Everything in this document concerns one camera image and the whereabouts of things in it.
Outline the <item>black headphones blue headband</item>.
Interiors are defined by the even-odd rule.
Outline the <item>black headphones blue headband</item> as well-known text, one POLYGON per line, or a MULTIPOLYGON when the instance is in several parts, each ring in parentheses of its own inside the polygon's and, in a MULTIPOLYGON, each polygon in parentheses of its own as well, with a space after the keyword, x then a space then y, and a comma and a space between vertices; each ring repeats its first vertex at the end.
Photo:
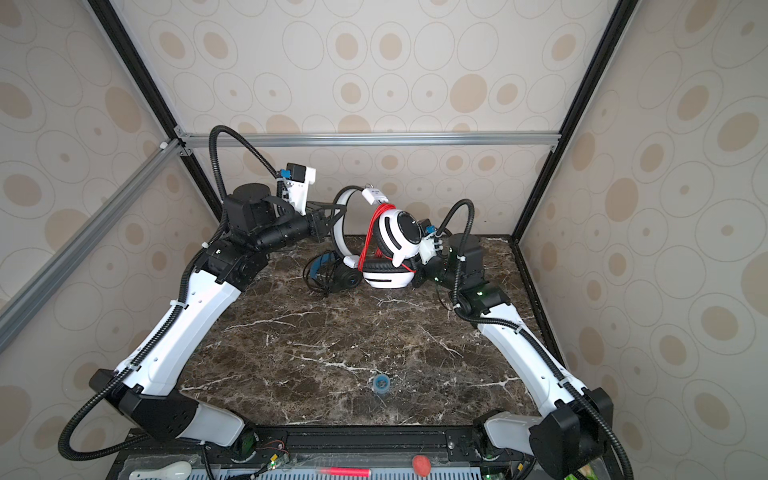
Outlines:
POLYGON ((304 266, 302 277, 311 292, 324 297, 355 289, 363 280, 362 273, 347 266, 334 250, 311 258, 304 266))

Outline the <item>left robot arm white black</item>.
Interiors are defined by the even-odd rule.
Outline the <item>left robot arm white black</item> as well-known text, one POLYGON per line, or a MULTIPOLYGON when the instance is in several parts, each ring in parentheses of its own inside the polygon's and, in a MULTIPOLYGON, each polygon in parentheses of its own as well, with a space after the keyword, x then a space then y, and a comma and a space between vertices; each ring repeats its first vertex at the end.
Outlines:
POLYGON ((150 335, 114 370, 99 370, 92 377, 95 395, 73 415, 58 440, 58 452, 67 460, 96 460, 150 439, 214 444, 228 450, 236 462, 247 461, 256 453, 258 436, 247 420, 182 394, 178 378, 220 315, 268 265, 270 254, 307 238, 323 241, 340 229, 347 208, 308 200, 312 182, 308 168, 289 164, 277 170, 244 136, 226 125, 215 126, 208 142, 222 197, 219 226, 185 267, 177 298, 150 335), (227 192, 217 149, 221 134, 263 161, 279 186, 276 193, 259 183, 227 192), (142 432, 110 447, 78 451, 71 444, 75 430, 101 401, 107 401, 142 432))

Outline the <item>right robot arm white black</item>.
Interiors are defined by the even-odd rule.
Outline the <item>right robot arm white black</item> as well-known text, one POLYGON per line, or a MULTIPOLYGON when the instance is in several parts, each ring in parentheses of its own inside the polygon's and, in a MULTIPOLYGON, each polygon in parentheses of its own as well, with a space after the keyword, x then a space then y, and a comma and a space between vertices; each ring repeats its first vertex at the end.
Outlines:
POLYGON ((417 278, 448 291, 451 311, 501 352, 539 412, 536 417, 491 414, 481 421, 481 431, 494 449, 525 453, 555 479, 581 479, 582 468, 597 459, 615 464, 610 478, 633 478, 629 456, 612 427, 612 400, 570 373, 527 327, 511 298, 486 279, 483 249, 471 233, 474 204, 462 199, 449 212, 460 208, 467 210, 465 227, 449 237, 447 252, 440 250, 446 222, 434 227, 400 213, 389 229, 404 236, 404 246, 394 250, 397 260, 417 258, 417 278))

